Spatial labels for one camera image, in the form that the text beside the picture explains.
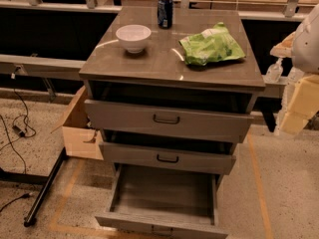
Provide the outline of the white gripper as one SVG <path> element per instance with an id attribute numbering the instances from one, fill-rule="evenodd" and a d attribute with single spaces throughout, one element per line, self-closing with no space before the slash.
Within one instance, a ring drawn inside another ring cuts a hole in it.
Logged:
<path id="1" fill-rule="evenodd" d="M 277 58 L 290 58 L 295 33 L 276 44 L 270 54 Z M 280 130 L 292 135 L 298 134 L 319 112 L 319 76 L 307 75 L 295 84 L 295 90 L 288 111 L 280 124 Z"/>

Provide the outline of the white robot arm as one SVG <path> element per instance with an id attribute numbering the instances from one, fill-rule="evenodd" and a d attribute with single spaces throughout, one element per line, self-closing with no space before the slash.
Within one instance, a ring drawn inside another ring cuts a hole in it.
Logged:
<path id="1" fill-rule="evenodd" d="M 290 58 L 303 76 L 287 84 L 276 121 L 278 133 L 297 135 L 319 112 L 319 4 L 270 54 Z"/>

